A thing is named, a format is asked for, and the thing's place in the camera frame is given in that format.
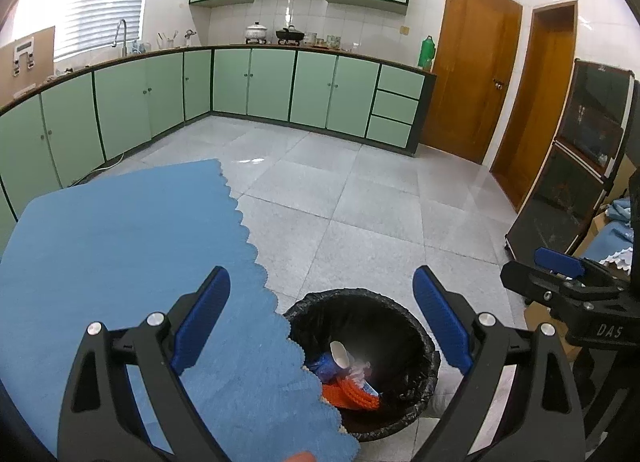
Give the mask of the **orange mesh bag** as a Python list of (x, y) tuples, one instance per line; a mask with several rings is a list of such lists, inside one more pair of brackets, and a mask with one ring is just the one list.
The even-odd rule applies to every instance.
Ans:
[(339, 376), (322, 385), (322, 397), (335, 408), (355, 411), (375, 411), (380, 398), (367, 393), (350, 378)]

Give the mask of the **white tissue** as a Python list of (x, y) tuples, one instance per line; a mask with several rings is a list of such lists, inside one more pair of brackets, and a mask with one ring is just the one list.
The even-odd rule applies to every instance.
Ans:
[(355, 358), (347, 350), (345, 345), (339, 341), (333, 341), (330, 343), (330, 354), (333, 363), (342, 371), (349, 372), (352, 370)]

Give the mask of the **pink white wrapper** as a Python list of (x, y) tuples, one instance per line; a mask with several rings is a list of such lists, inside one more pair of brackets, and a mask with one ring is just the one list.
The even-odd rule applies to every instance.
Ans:
[(368, 376), (372, 373), (369, 361), (354, 360), (349, 367), (347, 377), (363, 392), (372, 397), (380, 394), (368, 382)]

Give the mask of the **blue plastic bag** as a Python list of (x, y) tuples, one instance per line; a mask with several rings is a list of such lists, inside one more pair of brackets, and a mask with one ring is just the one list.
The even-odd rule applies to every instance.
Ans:
[(331, 383), (343, 372), (343, 368), (336, 363), (330, 352), (325, 352), (316, 360), (307, 362), (306, 368), (311, 370), (322, 384)]

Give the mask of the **black trash bin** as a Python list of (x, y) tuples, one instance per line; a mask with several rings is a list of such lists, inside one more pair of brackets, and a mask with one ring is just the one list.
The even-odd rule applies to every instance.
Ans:
[(339, 341), (371, 365), (367, 382), (378, 392), (380, 408), (340, 410), (344, 427), (360, 442), (396, 434), (426, 410), (436, 390), (440, 356), (405, 307), (366, 289), (334, 289), (305, 295), (284, 318), (307, 362)]

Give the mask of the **green lower kitchen cabinets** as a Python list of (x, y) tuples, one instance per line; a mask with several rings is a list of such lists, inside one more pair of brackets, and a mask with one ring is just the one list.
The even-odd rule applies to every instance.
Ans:
[(416, 152), (434, 74), (346, 52), (232, 45), (122, 58), (35, 87), (1, 110), (1, 235), (31, 200), (210, 114)]

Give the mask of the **black glass cabinet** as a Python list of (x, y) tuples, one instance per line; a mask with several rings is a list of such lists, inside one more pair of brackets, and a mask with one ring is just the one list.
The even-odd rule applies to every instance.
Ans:
[(533, 263), (537, 248), (572, 254), (611, 192), (638, 99), (631, 70), (577, 59), (558, 129), (506, 234), (506, 249)]

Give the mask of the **blue foam table mat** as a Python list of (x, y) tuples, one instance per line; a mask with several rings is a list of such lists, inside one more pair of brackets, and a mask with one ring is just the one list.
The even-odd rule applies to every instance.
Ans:
[(1, 256), (1, 379), (49, 449), (82, 334), (167, 312), (215, 267), (227, 304), (181, 381), (235, 461), (355, 459), (359, 445), (320, 397), (267, 288), (242, 214), (215, 160), (154, 167), (32, 200)]

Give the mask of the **wooden door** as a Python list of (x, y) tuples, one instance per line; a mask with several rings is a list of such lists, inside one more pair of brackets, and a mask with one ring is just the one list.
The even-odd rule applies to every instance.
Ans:
[(491, 174), (518, 211), (552, 144), (573, 73), (576, 0), (533, 10), (523, 72)]
[(514, 0), (446, 0), (424, 144), (483, 162), (506, 99), (522, 13)]

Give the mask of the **green bottle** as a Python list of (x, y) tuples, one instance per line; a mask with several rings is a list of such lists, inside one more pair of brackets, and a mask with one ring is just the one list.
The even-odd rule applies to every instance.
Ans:
[(422, 40), (418, 67), (425, 71), (431, 70), (435, 54), (436, 44), (433, 40), (433, 37), (429, 35), (427, 38), (424, 38), (424, 40)]

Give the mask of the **black wok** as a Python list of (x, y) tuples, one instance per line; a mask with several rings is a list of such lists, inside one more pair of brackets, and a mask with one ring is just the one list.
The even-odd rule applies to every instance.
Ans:
[(276, 31), (276, 37), (279, 45), (299, 46), (305, 39), (305, 33), (296, 29), (295, 26), (286, 26)]

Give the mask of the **brown cardboard box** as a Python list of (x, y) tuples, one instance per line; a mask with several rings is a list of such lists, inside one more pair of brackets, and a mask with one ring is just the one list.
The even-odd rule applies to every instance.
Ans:
[(13, 102), (54, 73), (55, 28), (29, 34), (1, 47), (1, 105)]

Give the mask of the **sink faucet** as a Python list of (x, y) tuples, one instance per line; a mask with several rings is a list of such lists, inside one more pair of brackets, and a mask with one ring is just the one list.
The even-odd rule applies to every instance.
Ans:
[(127, 21), (125, 19), (120, 19), (116, 26), (116, 33), (114, 36), (112, 47), (116, 48), (118, 44), (122, 44), (122, 51), (120, 53), (122, 54), (123, 57), (126, 57), (126, 55), (128, 54), (127, 34), (128, 34)]

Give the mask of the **white cooking pot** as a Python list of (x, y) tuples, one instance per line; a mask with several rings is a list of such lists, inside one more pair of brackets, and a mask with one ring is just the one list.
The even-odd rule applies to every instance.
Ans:
[(268, 30), (259, 21), (256, 21), (246, 27), (244, 31), (244, 38), (246, 44), (261, 44), (267, 43)]

